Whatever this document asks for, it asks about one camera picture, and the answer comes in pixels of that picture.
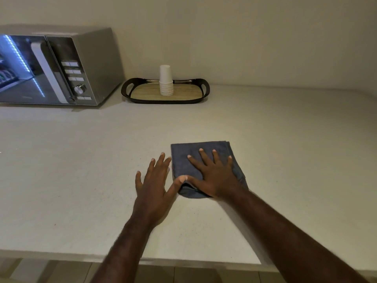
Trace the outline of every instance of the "silver microwave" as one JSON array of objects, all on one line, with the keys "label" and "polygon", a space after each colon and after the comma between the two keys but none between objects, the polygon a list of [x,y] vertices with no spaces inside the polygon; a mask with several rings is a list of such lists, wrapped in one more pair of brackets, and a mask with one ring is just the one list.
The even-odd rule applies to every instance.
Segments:
[{"label": "silver microwave", "polygon": [[111,28],[0,26],[0,102],[99,105],[123,81]]}]

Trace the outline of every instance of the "tray handle hole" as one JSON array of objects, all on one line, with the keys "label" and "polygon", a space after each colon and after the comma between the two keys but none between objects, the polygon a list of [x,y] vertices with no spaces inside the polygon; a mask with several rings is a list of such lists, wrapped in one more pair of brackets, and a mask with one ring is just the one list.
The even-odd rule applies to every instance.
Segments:
[{"label": "tray handle hole", "polygon": [[205,85],[201,85],[201,88],[203,89],[203,93],[205,94],[207,92],[207,88],[205,87]]},{"label": "tray handle hole", "polygon": [[134,85],[133,83],[130,83],[130,84],[125,88],[125,93],[126,93],[127,95],[129,95],[129,94],[130,94],[130,91],[133,89],[134,86],[135,86],[135,85]]}]

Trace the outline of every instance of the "microwave door handle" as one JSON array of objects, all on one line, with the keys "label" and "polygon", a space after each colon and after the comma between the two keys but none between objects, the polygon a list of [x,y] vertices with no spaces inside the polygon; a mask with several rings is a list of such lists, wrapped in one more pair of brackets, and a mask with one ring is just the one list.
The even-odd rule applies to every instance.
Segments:
[{"label": "microwave door handle", "polygon": [[69,104],[45,56],[44,51],[46,51],[48,47],[47,46],[43,47],[43,45],[46,45],[46,43],[45,42],[32,42],[31,50],[33,51],[35,57],[37,58],[39,65],[42,67],[42,70],[45,73],[47,80],[52,86],[52,89],[54,90],[55,95],[57,96],[60,103]]}]

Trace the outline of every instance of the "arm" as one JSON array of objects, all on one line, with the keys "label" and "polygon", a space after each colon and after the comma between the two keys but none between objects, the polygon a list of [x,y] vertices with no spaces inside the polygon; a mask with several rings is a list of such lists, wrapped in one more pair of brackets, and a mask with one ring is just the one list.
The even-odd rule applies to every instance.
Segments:
[{"label": "arm", "polygon": [[208,195],[227,202],[256,234],[271,260],[288,283],[367,283],[354,269],[309,235],[246,190],[232,172],[232,158],[224,166],[213,150],[214,162],[203,149],[201,163],[189,161],[203,174],[203,181],[188,176],[188,181]]},{"label": "arm", "polygon": [[169,157],[164,161],[164,158],[162,153],[157,163],[151,160],[144,183],[141,182],[141,173],[136,173],[137,198],[132,215],[91,283],[134,281],[149,234],[168,212],[182,182],[186,180],[185,176],[176,178],[166,192],[164,183],[172,159]]}]

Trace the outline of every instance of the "folded cloth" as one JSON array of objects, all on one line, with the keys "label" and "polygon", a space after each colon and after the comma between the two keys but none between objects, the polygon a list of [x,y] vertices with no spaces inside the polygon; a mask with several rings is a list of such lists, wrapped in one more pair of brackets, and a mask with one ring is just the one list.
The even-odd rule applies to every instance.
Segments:
[{"label": "folded cloth", "polygon": [[[181,175],[190,175],[199,180],[203,180],[201,172],[198,171],[187,159],[187,155],[191,155],[196,160],[203,162],[199,154],[200,148],[202,148],[207,153],[208,157],[210,157],[212,161],[212,150],[215,149],[224,165],[227,163],[228,157],[232,156],[233,173],[235,174],[236,178],[245,186],[245,188],[247,188],[245,175],[243,174],[241,168],[238,166],[238,163],[233,155],[233,151],[230,147],[230,143],[227,141],[171,144],[173,178]],[[186,198],[210,197],[187,181],[183,182],[178,193]]]}]

